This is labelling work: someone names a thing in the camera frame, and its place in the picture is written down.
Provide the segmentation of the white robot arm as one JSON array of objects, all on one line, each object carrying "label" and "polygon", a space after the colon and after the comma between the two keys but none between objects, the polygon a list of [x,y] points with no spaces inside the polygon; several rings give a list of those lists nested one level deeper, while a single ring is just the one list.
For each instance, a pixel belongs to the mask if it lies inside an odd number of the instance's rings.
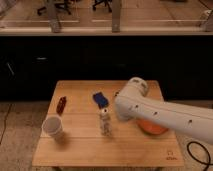
[{"label": "white robot arm", "polygon": [[131,78],[114,99],[120,120],[144,118],[188,136],[213,144],[213,109],[158,101],[147,97],[148,84]]}]

